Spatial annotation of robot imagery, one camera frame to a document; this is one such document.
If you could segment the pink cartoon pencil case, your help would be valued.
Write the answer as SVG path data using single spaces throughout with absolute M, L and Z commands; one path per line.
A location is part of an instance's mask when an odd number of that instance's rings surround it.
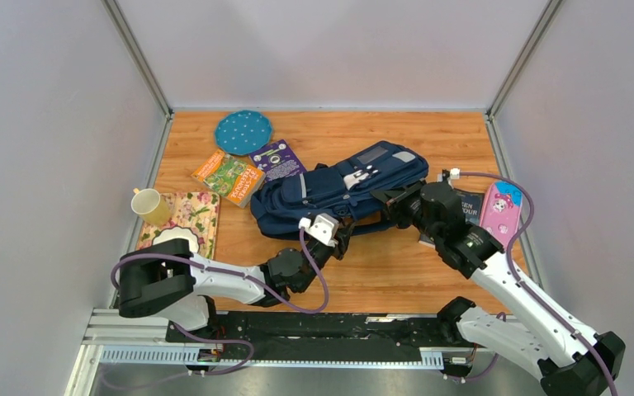
M 480 227 L 499 241 L 505 250 L 518 231 L 522 203 L 522 192 L 506 181 L 495 181 L 485 193 Z

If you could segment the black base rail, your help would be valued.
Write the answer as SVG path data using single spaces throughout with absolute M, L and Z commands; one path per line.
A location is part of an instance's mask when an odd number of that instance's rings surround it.
M 256 361 L 415 362 L 426 348 L 471 361 L 480 352 L 431 315 L 229 311 L 193 335 L 250 342 Z

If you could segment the yellow mug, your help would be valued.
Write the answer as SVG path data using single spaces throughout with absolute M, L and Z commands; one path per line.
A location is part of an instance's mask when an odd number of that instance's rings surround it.
M 153 226 L 164 226 L 172 218 L 171 210 L 162 195 L 153 188 L 133 190 L 130 208 L 144 222 Z

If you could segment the orange treehouse book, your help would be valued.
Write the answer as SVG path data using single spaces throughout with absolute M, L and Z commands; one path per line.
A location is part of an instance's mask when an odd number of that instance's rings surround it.
M 226 200 L 245 208 L 264 183 L 266 173 L 217 149 L 191 176 Z

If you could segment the navy blue backpack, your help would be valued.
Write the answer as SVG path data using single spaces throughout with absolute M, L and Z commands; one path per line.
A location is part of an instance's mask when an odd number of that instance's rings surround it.
M 384 210 L 373 191 L 395 190 L 425 179 L 427 160 L 410 148 L 382 140 L 334 165 L 318 165 L 263 184 L 249 209 L 262 235 L 297 240 L 299 222 L 327 214 L 365 219 Z

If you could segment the floral placemat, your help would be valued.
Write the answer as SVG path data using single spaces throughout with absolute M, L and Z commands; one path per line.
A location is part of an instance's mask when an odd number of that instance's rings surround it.
M 214 259 L 220 197 L 216 193 L 206 191 L 171 192 L 161 195 L 171 210 L 172 218 L 161 227 L 144 223 L 135 250 L 152 246 L 152 240 L 159 235 L 161 230 L 180 226 L 192 229 L 198 236 L 200 252 L 197 254 Z

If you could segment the white scalloped bowl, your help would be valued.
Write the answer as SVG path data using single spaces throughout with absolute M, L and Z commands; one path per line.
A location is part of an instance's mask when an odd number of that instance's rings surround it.
M 169 229 L 163 229 L 159 235 L 152 240 L 152 245 L 165 243 L 167 241 L 180 238 L 188 241 L 189 250 L 193 253 L 200 252 L 200 244 L 198 236 L 190 228 L 175 226 Z

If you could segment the purple treehouse book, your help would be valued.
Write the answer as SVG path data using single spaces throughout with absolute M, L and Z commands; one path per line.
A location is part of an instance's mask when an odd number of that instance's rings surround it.
M 265 174 L 265 182 L 296 176 L 306 171 L 301 160 L 284 139 L 266 144 L 248 156 L 253 165 Z

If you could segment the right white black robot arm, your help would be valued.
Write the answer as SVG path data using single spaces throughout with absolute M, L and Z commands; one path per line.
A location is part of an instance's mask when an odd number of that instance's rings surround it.
M 623 340 L 596 332 L 535 284 L 498 240 L 466 220 L 448 183 L 417 181 L 373 195 L 397 226 L 414 226 L 431 238 L 446 265 L 489 291 L 517 320 L 505 322 L 457 297 L 439 313 L 443 342 L 489 348 L 532 375 L 547 395 L 617 394 Z

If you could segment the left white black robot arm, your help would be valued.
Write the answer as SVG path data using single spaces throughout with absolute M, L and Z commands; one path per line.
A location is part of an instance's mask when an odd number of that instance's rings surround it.
M 209 342 L 219 331 L 215 297 L 250 306 L 279 304 L 303 314 L 307 308 L 290 301 L 314 280 L 326 283 L 322 270 L 348 250 L 353 224 L 331 219 L 304 219 L 300 248 L 284 248 L 255 266 L 236 266 L 192 252 L 183 238 L 128 253 L 111 270 L 118 291 L 118 313 L 123 318 L 165 318 L 187 330 L 199 342 Z

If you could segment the Nineteen Eighty-Four dark book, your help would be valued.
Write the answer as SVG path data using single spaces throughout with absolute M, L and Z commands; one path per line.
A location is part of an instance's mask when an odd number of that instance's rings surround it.
M 480 223 L 483 193 L 460 190 L 441 183 L 423 187 L 420 197 L 424 205 L 424 219 L 445 225 Z

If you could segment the teal polka dot plate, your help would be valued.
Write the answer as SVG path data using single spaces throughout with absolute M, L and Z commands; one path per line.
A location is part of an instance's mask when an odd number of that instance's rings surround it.
M 272 123 L 263 113 L 241 110 L 220 120 L 214 136 L 219 149 L 232 155 L 244 156 L 268 144 L 272 133 Z

